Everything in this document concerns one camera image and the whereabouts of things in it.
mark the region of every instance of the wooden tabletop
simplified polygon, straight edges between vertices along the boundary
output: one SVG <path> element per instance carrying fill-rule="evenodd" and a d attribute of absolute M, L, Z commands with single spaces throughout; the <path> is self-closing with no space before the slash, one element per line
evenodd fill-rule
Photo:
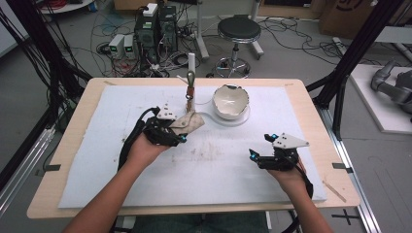
<path fill-rule="evenodd" d="M 333 143 L 312 103 L 305 86 L 300 80 L 280 79 L 196 79 L 196 85 L 217 86 L 235 83 L 241 86 L 283 86 L 292 103 L 294 113 L 305 138 L 311 139 L 309 148 L 323 181 L 327 195 L 325 202 L 316 203 L 319 208 L 355 207 L 360 198 L 345 169 L 334 169 L 332 163 L 340 163 Z M 75 216 L 80 209 L 59 209 L 70 166 L 82 143 L 90 119 L 97 107 L 103 89 L 107 85 L 185 85 L 179 79 L 115 79 L 94 78 L 88 82 L 85 93 L 70 120 L 51 164 L 61 164 L 59 171 L 47 172 L 28 208 L 30 218 L 52 218 Z M 212 213 L 238 211 L 270 211 L 292 209 L 291 204 L 226 204 L 174 207 L 122 208 L 120 216 Z"/>

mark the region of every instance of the person's left hand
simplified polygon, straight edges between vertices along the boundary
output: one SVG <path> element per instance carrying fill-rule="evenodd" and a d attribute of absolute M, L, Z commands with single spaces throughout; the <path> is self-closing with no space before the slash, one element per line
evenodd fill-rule
<path fill-rule="evenodd" d="M 156 158 L 169 147 L 153 145 L 144 133 L 134 141 L 127 156 L 126 163 L 133 163 L 143 168 L 151 165 Z"/>

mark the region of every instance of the cardboard box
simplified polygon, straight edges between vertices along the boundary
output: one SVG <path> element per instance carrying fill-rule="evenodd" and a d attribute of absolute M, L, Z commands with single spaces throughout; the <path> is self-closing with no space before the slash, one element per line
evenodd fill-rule
<path fill-rule="evenodd" d="M 405 9 L 407 8 L 407 6 L 410 4 L 412 0 L 409 1 L 404 1 L 402 3 L 402 5 L 400 5 L 399 9 L 397 10 L 397 12 L 394 14 L 394 16 L 391 18 L 391 20 L 389 21 L 390 25 L 393 25 L 397 18 L 403 13 L 403 11 L 405 11 Z M 404 24 L 407 20 L 409 20 L 409 18 L 412 17 L 412 8 L 410 8 L 406 14 L 403 16 L 403 18 L 400 20 L 400 22 L 398 23 L 398 25 L 402 25 Z"/>
<path fill-rule="evenodd" d="M 354 39 L 372 10 L 370 1 L 332 1 L 322 13 L 320 31 L 329 36 Z"/>
<path fill-rule="evenodd" d="M 315 19 L 319 18 L 321 13 L 315 13 L 310 8 L 304 7 L 289 7 L 260 4 L 258 13 L 260 17 L 294 17 Z"/>
<path fill-rule="evenodd" d="M 115 0 L 116 10 L 137 10 L 142 6 L 148 6 L 149 3 L 157 3 L 156 0 Z"/>
<path fill-rule="evenodd" d="M 310 4 L 310 10 L 314 13 L 321 13 L 324 11 L 327 2 L 333 2 L 331 0 L 312 0 Z"/>

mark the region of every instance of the ceramic bowl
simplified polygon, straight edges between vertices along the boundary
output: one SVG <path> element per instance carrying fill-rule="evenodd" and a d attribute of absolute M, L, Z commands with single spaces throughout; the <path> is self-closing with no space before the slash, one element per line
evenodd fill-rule
<path fill-rule="evenodd" d="M 213 95 L 215 113 L 224 119 L 238 119 L 249 107 L 249 95 L 241 86 L 225 84 Z"/>

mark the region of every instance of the white paper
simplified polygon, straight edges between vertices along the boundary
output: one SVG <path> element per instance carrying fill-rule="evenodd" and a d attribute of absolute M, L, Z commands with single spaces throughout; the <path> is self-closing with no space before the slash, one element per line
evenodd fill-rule
<path fill-rule="evenodd" d="M 196 103 L 208 102 L 218 87 L 197 87 Z M 289 97 L 282 87 L 250 87 L 251 112 L 237 127 L 205 125 L 185 144 L 167 150 L 148 167 L 130 190 L 124 206 L 180 206 L 289 202 L 277 182 L 249 159 L 249 149 L 269 156 L 264 134 L 286 132 L 303 138 Z M 181 117 L 184 86 L 107 86 L 70 169 L 59 208 L 85 206 L 116 173 L 122 140 L 148 108 L 165 103 Z M 314 184 L 314 200 L 326 193 L 308 148 L 297 150 Z"/>

